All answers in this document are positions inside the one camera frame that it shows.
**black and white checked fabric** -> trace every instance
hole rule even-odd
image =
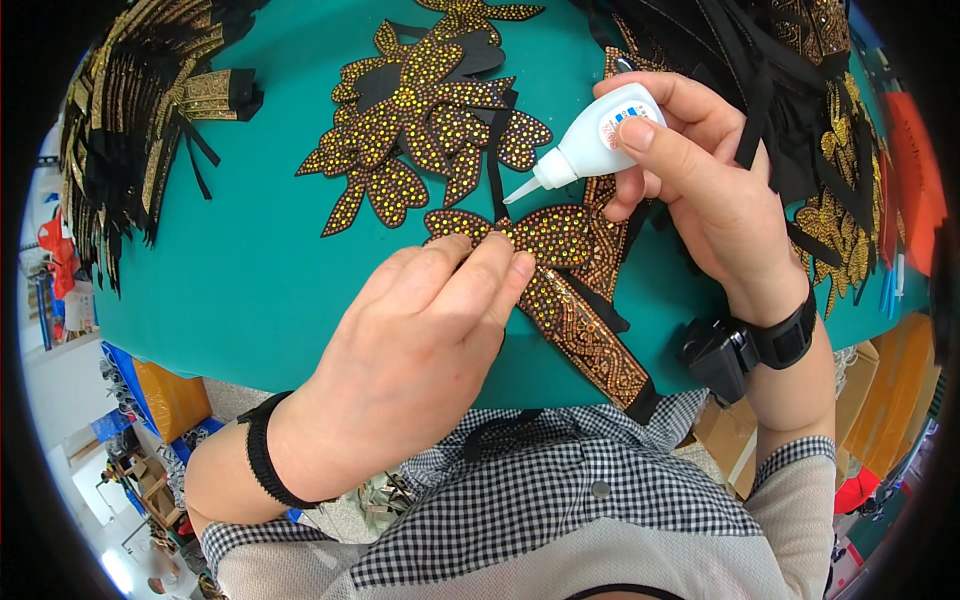
[[[670,452],[705,391],[667,396],[642,426],[610,405],[544,410],[524,424],[492,426],[480,458],[464,460],[471,432],[518,410],[469,411],[449,436],[400,466],[417,503],[350,568],[356,588],[436,583],[540,548],[598,518],[706,536],[760,536],[756,521],[692,463]],[[828,454],[827,438],[778,450],[778,468]],[[286,520],[254,526],[213,523],[203,546],[211,570],[247,543],[332,538]]]
[[[774,453],[768,456],[767,460],[763,461],[760,468],[756,470],[754,486],[750,490],[750,495],[754,495],[766,483],[767,479],[770,479],[771,475],[791,463],[796,463],[800,459],[810,456],[826,456],[836,463],[836,453],[836,444],[826,436],[810,436],[795,440],[790,444],[784,444],[774,450]]]
[[[200,546],[206,556],[210,572],[217,576],[217,567],[227,552],[251,543],[283,541],[335,541],[319,529],[277,518],[257,525],[210,523],[200,537]]]

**gingham shirt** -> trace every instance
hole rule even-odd
[[[833,442],[778,449],[740,505],[669,454],[704,396],[666,397],[646,426],[609,405],[545,410],[520,425],[512,421],[520,411],[470,411],[401,466],[417,502],[373,544],[279,519],[212,523],[204,553],[232,600],[562,598],[608,584],[683,598],[819,598],[832,544]],[[481,426],[481,451],[468,463],[465,442]],[[802,531],[781,535],[798,519]],[[775,547],[781,538],[792,554]],[[575,568],[546,576],[564,561]]]

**bottle nozzle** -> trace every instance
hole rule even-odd
[[[532,178],[530,178],[529,181],[527,181],[526,183],[524,183],[523,185],[521,185],[516,192],[514,192],[514,193],[511,194],[510,196],[507,196],[507,197],[503,200],[503,203],[504,203],[504,204],[512,204],[512,203],[516,202],[517,200],[523,198],[524,196],[526,196],[526,195],[529,194],[530,192],[534,191],[534,190],[537,189],[538,187],[540,187],[540,180],[538,180],[538,179],[535,178],[535,177],[532,177]]]

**person's left hand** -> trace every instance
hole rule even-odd
[[[454,234],[391,256],[316,372],[271,417],[268,446],[284,485],[309,501],[333,497],[452,431],[480,393],[534,267],[499,232],[473,252]]]

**shirt button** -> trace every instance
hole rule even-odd
[[[595,481],[590,486],[594,498],[606,498],[610,495],[610,484],[606,481]]]

